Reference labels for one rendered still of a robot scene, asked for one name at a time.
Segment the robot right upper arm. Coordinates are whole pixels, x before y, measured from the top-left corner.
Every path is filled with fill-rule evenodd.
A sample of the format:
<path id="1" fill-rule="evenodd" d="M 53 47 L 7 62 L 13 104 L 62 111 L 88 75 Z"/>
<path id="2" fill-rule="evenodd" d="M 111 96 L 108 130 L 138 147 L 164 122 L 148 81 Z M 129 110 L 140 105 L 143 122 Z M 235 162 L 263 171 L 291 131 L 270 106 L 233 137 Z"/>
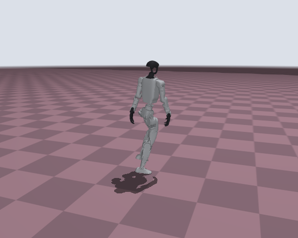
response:
<path id="1" fill-rule="evenodd" d="M 165 82 L 162 80 L 156 80 L 156 85 L 159 88 L 159 94 L 160 94 L 160 101 L 164 103 L 165 98 Z"/>

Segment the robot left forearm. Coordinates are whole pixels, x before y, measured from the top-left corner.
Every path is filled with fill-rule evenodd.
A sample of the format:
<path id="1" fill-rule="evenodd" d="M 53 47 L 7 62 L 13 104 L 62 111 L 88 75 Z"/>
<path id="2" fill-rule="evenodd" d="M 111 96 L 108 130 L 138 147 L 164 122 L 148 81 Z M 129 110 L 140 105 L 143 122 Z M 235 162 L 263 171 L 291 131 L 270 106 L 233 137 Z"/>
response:
<path id="1" fill-rule="evenodd" d="M 137 108 L 137 105 L 138 105 L 138 102 L 139 102 L 139 99 L 137 99 L 136 98 L 136 95 L 134 96 L 134 101 L 133 101 L 133 104 L 132 104 L 132 107 L 134 108 L 134 112 L 135 112 L 135 110 L 136 110 L 136 108 Z M 131 107 L 131 108 L 132 108 Z M 130 109 L 131 109 L 130 108 Z"/>

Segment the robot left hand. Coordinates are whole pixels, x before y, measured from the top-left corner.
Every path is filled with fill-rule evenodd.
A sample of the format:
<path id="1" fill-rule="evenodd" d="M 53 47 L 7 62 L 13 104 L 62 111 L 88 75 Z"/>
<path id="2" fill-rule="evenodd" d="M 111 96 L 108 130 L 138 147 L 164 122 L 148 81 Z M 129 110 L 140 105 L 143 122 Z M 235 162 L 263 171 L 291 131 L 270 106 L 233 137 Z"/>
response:
<path id="1" fill-rule="evenodd" d="M 130 110 L 130 121 L 132 124 L 134 124 L 134 120 L 133 120 L 133 114 L 134 114 L 134 108 L 132 107 L 131 110 Z"/>

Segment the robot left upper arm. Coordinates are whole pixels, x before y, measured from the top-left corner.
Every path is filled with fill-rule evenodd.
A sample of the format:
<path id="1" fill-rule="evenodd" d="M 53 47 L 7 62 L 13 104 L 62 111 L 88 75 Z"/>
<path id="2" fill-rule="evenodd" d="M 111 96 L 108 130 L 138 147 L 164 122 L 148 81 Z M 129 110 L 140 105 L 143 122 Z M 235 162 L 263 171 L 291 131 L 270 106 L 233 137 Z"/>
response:
<path id="1" fill-rule="evenodd" d="M 142 79 L 143 77 L 140 77 L 138 79 L 138 86 L 137 86 L 137 92 L 136 92 L 136 98 L 141 98 L 142 97 L 142 94 L 141 94 L 141 91 L 142 91 Z"/>

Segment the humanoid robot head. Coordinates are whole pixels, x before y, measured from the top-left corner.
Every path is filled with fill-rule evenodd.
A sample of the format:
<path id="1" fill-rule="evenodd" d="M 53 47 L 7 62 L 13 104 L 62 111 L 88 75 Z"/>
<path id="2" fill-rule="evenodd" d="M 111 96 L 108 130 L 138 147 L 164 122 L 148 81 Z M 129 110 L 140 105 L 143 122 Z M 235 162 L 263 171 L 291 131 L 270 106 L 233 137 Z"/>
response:
<path id="1" fill-rule="evenodd" d="M 149 78 L 149 79 L 154 78 L 154 74 L 157 73 L 159 64 L 156 61 L 151 60 L 146 64 L 146 66 L 150 67 L 151 69 L 151 72 L 149 72 L 149 75 L 146 78 Z M 156 68 L 156 72 L 153 72 L 152 70 L 154 67 Z"/>

